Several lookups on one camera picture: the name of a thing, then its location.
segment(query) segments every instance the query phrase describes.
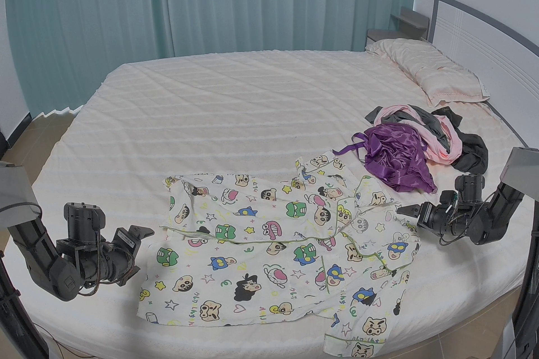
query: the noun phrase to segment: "pink fabric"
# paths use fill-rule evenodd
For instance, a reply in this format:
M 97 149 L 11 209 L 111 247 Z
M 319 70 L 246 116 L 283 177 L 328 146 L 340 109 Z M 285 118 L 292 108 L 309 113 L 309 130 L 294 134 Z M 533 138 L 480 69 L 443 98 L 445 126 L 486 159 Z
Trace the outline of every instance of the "pink fabric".
M 451 148 L 449 154 L 441 143 L 438 142 L 436 136 L 430 133 L 430 131 L 423 125 L 424 123 L 421 121 L 421 117 L 417 114 L 417 112 L 408 105 L 394 105 L 392 107 L 382 108 L 374 119 L 374 125 L 378 126 L 382 123 L 382 118 L 397 111 L 406 112 L 420 122 L 420 124 L 418 124 L 411 120 L 401 120 L 399 121 L 399 124 L 407 124 L 418 131 L 421 138 L 427 144 L 427 150 L 425 151 L 426 158 L 436 163 L 440 163 L 441 165 L 450 165 L 461 156 L 462 141 L 458 137 L 455 128 L 449 121 L 449 118 L 446 116 L 435 115 L 435 117 L 440 121 L 441 129 L 449 141 L 449 147 Z

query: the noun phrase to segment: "headboard gray frame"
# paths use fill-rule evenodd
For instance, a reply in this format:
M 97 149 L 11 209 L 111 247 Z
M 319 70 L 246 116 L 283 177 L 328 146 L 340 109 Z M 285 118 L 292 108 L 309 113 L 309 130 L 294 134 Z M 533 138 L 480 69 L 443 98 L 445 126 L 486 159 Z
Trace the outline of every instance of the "headboard gray frame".
M 428 41 L 471 70 L 487 104 L 524 146 L 539 146 L 539 47 L 500 21 L 456 0 L 435 0 Z

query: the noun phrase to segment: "white bed sheet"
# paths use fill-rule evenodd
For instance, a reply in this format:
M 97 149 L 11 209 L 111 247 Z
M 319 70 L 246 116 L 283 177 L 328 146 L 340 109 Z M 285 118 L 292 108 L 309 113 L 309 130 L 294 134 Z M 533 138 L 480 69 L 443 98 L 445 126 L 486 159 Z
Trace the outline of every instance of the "white bed sheet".
M 31 318 L 59 341 L 107 359 L 326 357 L 329 320 L 200 328 L 153 325 L 138 317 L 138 290 L 151 241 L 169 207 L 161 180 L 173 174 L 246 172 L 281 180 L 298 155 L 341 148 L 369 124 L 374 107 L 412 103 L 428 108 L 421 89 L 389 60 L 352 52 L 208 54 L 123 65 L 111 72 L 54 147 L 34 184 L 51 237 L 66 236 L 63 205 L 97 204 L 104 236 L 131 224 L 151 227 L 138 257 L 142 268 L 125 287 L 101 286 L 96 296 L 61 302 L 31 282 L 12 241 L 5 263 Z M 451 103 L 463 132 L 489 149 L 483 197 L 495 189 L 519 141 L 482 104 Z M 343 160 L 354 170 L 354 155 Z M 439 190 L 460 173 L 431 166 Z M 437 196 L 400 194 L 404 204 Z M 522 281 L 532 220 L 525 198 L 505 237 L 441 248 L 420 231 L 423 246 L 398 324 L 382 353 L 420 342 L 482 309 Z

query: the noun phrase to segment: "pillow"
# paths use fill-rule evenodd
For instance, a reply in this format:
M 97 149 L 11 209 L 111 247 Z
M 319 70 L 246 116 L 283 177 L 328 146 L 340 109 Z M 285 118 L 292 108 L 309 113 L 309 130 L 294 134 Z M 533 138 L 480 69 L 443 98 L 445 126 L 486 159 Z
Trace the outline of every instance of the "pillow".
M 477 76 L 451 61 L 428 42 L 382 39 L 366 51 L 387 56 L 426 93 L 428 105 L 445 102 L 482 102 L 489 94 Z

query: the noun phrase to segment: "tiled floor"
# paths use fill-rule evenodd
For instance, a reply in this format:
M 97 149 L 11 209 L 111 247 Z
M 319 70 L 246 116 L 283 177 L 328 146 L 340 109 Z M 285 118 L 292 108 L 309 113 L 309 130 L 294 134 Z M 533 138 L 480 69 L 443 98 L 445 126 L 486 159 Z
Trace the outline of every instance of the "tiled floor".
M 69 113 L 37 118 L 2 160 L 23 165 L 33 183 L 54 144 L 65 133 L 72 120 L 73 115 Z M 7 231 L 0 231 L 0 250 L 4 249 L 8 237 Z M 380 359 L 467 359 L 470 356 L 486 359 L 494 350 L 518 296 L 519 289 L 509 292 L 478 314 L 445 332 L 404 350 L 380 356 Z M 3 359 L 20 359 L 1 332 L 0 352 Z M 63 353 L 65 359 L 76 358 L 66 350 Z

